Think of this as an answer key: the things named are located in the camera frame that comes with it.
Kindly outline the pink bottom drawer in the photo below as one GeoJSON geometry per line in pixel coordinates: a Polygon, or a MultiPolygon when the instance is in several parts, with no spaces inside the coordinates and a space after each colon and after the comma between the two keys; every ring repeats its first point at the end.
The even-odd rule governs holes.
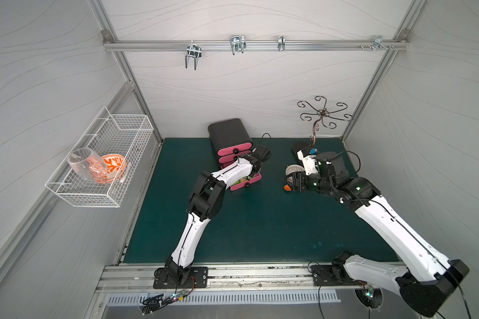
{"type": "Polygon", "coordinates": [[[260,179],[262,179],[262,174],[258,173],[258,174],[255,174],[253,177],[251,176],[246,176],[249,178],[249,180],[242,186],[242,187],[230,187],[230,190],[231,191],[236,191],[236,190],[240,190],[244,187],[251,187],[251,185],[253,183],[256,183],[256,182],[259,182],[260,179]]]}

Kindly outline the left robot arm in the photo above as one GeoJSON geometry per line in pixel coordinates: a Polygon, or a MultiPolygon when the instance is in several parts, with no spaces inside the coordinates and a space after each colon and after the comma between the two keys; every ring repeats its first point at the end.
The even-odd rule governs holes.
{"type": "Polygon", "coordinates": [[[259,178],[261,168],[270,156],[271,152],[260,144],[252,152],[240,155],[229,166],[212,173],[203,171],[199,175],[186,208],[185,228],[164,266],[177,285],[188,280],[198,244],[207,225],[220,212],[226,191],[259,178]]]}

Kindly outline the black pink drawer cabinet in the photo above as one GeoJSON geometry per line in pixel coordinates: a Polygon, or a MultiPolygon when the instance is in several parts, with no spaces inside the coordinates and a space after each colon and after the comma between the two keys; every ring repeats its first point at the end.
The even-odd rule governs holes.
{"type": "MultiPolygon", "coordinates": [[[[252,147],[250,151],[255,149],[250,135],[239,118],[213,123],[208,126],[208,133],[212,149],[217,159],[219,159],[217,151],[224,147],[251,142],[252,147]]],[[[239,179],[246,176],[253,177],[255,175],[250,172],[251,165],[242,156],[235,162],[220,165],[220,170],[212,173],[212,179],[217,182],[218,186],[222,186],[225,190],[228,190],[239,179]]]]}

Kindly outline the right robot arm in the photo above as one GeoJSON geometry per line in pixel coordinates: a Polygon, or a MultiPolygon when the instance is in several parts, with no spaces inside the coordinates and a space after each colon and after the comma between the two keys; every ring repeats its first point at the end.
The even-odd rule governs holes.
{"type": "Polygon", "coordinates": [[[396,266],[345,251],[332,262],[338,283],[367,283],[400,296],[421,316],[432,318],[461,289],[470,272],[460,259],[449,259],[420,236],[368,179],[351,176],[342,155],[309,147],[295,153],[299,162],[286,168],[288,191],[315,191],[334,198],[374,229],[396,252],[396,266]]]}

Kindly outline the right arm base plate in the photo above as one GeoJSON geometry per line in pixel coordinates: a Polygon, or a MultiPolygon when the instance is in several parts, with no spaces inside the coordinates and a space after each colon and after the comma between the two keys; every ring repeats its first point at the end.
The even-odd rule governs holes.
{"type": "Polygon", "coordinates": [[[349,277],[342,267],[334,265],[311,265],[307,267],[316,287],[355,286],[357,282],[349,277]]]}

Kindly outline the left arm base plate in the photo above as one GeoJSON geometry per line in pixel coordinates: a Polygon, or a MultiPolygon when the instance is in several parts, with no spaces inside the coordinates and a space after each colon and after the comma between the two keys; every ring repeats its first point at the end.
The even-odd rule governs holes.
{"type": "Polygon", "coordinates": [[[176,278],[170,275],[167,268],[158,268],[154,272],[152,287],[154,289],[206,288],[208,271],[207,267],[191,267],[176,278]]]}

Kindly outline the pink top drawer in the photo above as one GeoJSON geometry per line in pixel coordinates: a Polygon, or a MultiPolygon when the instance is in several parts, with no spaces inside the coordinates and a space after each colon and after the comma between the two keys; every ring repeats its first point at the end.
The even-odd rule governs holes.
{"type": "Polygon", "coordinates": [[[240,152],[250,150],[251,147],[252,147],[251,142],[245,142],[245,143],[221,148],[217,151],[217,154],[219,157],[228,156],[230,154],[239,154],[240,152]]]}

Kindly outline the pink drawer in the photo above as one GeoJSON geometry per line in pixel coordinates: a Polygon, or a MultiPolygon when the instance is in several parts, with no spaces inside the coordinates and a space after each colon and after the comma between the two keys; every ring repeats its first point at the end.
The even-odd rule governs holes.
{"type": "Polygon", "coordinates": [[[255,174],[253,177],[251,176],[246,176],[249,178],[249,180],[242,186],[242,187],[230,187],[230,190],[231,191],[236,191],[236,190],[240,190],[244,187],[251,187],[251,185],[253,183],[256,183],[256,182],[259,182],[260,179],[262,179],[262,174],[258,173],[258,174],[255,174]]]}
{"type": "Polygon", "coordinates": [[[251,147],[252,147],[251,142],[245,142],[245,143],[221,148],[217,151],[217,154],[219,157],[228,156],[230,154],[239,154],[240,152],[250,150],[251,147]]]}
{"type": "Polygon", "coordinates": [[[228,154],[226,156],[219,157],[218,162],[220,163],[220,165],[225,165],[226,163],[235,162],[238,158],[241,158],[242,156],[250,153],[250,150],[246,150],[238,154],[228,154]]]}

